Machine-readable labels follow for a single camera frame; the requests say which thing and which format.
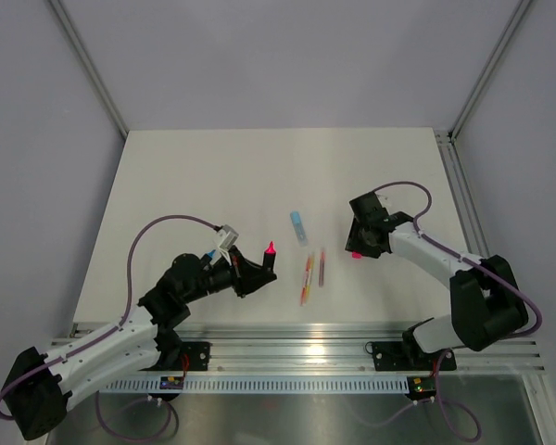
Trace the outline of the black pink highlighter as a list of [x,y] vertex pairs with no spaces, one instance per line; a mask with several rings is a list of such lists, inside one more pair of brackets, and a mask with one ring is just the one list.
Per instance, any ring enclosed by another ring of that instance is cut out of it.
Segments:
[[263,268],[273,273],[275,259],[276,259],[276,250],[274,247],[274,243],[271,241],[263,253],[263,260],[262,260]]

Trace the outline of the grey purple marker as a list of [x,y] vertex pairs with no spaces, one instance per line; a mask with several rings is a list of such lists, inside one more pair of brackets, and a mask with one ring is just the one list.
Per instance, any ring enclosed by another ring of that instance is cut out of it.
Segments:
[[321,249],[320,259],[319,259],[319,273],[318,273],[318,286],[324,286],[324,276],[325,276],[325,260],[326,260],[326,252],[325,249]]

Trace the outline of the yellow highlighter pen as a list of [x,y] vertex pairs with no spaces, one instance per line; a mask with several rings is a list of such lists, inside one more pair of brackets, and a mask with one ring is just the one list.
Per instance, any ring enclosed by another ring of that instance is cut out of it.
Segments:
[[310,296],[310,288],[312,284],[312,275],[314,270],[315,264],[315,253],[311,252],[308,256],[307,264],[306,264],[306,271],[305,271],[305,278],[304,278],[304,285],[301,294],[301,304],[305,305]]

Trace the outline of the thin red pen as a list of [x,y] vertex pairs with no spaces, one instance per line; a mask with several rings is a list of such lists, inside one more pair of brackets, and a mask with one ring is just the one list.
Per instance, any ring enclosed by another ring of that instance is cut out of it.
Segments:
[[314,254],[310,253],[307,257],[305,272],[303,274],[303,283],[302,283],[302,288],[299,297],[300,306],[304,306],[307,302],[308,294],[310,291],[310,282],[311,282],[313,265],[314,265]]

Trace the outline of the light blue highlighter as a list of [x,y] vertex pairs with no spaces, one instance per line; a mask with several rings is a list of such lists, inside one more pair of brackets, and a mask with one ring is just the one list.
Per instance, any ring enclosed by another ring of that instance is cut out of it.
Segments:
[[298,211],[294,210],[290,212],[290,220],[295,231],[297,242],[301,247],[306,247],[309,244],[307,234],[302,222],[302,218]]

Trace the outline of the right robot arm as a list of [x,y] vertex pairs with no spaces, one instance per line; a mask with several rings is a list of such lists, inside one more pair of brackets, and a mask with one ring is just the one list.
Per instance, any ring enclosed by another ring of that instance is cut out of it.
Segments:
[[480,351],[529,322],[510,264],[495,255],[462,254],[422,231],[417,219],[390,213],[374,192],[352,199],[346,251],[378,259],[391,254],[413,263],[449,292],[449,314],[424,320],[402,333],[404,361],[423,367],[438,353],[465,347]]

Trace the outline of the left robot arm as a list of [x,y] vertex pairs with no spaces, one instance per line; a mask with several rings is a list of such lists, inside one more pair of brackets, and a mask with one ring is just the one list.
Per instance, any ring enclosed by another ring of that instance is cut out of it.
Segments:
[[231,289],[239,298],[276,280],[276,251],[268,247],[256,264],[237,247],[212,261],[182,254],[120,321],[47,352],[30,347],[18,354],[0,393],[0,406],[26,440],[58,426],[67,413],[99,389],[135,371],[168,370],[181,359],[175,328],[190,314],[189,303]]

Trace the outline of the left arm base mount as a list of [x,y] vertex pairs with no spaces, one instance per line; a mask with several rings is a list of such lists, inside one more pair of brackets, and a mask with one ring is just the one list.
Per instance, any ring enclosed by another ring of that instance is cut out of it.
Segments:
[[207,341],[188,341],[173,363],[160,369],[155,397],[171,402],[187,388],[187,377],[209,368],[211,344]]

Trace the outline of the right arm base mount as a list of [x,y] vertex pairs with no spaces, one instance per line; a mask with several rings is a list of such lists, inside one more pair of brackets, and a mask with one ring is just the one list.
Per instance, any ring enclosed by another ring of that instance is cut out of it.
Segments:
[[422,353],[407,352],[401,341],[369,341],[364,350],[373,359],[377,372],[428,372],[428,376],[407,376],[411,401],[431,400],[436,396],[435,376],[441,371],[456,371],[457,363],[452,351]]

